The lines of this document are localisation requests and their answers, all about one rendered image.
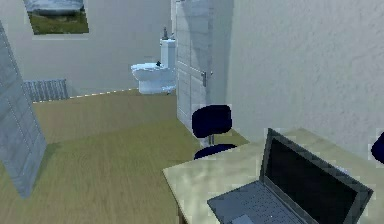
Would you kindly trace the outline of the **dark blue office chair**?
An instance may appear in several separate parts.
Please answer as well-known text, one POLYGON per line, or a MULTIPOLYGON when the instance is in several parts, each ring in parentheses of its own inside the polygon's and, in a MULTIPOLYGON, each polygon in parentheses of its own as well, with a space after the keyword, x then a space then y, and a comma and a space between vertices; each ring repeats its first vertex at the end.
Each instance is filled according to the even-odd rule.
POLYGON ((227 133, 232 128, 231 108, 228 105, 208 105, 192 114, 192 132, 197 138, 207 138, 208 145, 194 154, 197 160, 236 148, 234 144, 215 144, 214 135, 227 133))

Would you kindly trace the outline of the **white toilet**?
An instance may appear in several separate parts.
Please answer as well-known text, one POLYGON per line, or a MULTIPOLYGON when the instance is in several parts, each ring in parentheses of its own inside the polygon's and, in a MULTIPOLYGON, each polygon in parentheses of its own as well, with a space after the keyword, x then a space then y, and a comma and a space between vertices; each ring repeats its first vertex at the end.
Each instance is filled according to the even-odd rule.
POLYGON ((131 66, 141 94, 170 93, 176 88, 175 49, 174 39, 161 39, 161 57, 157 62, 131 66))

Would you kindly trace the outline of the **white room door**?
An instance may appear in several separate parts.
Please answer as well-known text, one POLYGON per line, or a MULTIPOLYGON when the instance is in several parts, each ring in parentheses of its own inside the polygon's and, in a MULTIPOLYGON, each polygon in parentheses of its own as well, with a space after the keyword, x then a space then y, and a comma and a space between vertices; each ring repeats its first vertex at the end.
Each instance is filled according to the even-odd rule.
POLYGON ((177 118, 192 132, 192 114, 209 104, 209 84, 201 73, 212 71, 213 0, 176 3, 177 118))

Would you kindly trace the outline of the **pale green desk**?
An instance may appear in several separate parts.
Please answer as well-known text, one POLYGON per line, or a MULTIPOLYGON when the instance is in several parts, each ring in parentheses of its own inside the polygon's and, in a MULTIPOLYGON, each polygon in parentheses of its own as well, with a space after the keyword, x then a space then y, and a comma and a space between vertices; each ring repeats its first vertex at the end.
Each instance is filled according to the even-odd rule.
MULTIPOLYGON (((304 128, 285 136, 370 187, 373 195, 358 224, 384 224, 384 166, 363 159, 304 128)), ((260 140, 163 170, 181 217, 177 224, 219 224, 207 200, 258 179, 265 142, 260 140)))

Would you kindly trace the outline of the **grey laptop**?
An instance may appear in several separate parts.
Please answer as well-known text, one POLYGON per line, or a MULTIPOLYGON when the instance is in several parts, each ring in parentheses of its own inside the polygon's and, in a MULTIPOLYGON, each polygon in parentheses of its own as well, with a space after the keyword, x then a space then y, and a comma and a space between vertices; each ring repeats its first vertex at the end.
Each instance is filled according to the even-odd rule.
POLYGON ((373 190, 268 130, 259 178, 207 201, 220 224, 357 224, 373 190))

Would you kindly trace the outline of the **grey striped bath mat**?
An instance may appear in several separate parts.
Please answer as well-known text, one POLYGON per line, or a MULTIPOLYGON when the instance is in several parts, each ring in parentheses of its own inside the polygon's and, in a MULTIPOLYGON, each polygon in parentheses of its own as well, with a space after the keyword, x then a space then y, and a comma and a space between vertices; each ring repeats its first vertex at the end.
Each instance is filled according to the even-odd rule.
POLYGON ((25 80, 23 89, 32 102, 66 100, 69 98, 65 79, 25 80))

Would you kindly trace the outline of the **framed landscape picture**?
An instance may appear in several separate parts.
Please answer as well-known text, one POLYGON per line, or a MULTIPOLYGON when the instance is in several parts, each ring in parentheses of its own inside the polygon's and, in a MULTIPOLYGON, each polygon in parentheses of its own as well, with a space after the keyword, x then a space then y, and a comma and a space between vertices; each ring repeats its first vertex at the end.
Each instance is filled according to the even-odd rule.
POLYGON ((85 0, 23 0, 34 35, 89 32, 85 0))

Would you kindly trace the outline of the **grey room door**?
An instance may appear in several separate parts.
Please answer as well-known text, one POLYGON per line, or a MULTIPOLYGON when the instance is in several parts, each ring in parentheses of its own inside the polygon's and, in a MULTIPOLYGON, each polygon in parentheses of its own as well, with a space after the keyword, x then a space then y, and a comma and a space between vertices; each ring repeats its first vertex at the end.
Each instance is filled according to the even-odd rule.
POLYGON ((16 191, 28 198, 47 143, 0 21, 0 161, 16 191))

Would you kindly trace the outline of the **dark blue round object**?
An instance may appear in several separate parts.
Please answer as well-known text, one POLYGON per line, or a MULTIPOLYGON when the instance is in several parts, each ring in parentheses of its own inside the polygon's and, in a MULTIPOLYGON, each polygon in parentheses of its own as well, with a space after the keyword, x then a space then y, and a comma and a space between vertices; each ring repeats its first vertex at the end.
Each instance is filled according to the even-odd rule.
POLYGON ((371 154, 377 161, 384 164, 384 132, 372 145, 371 154))

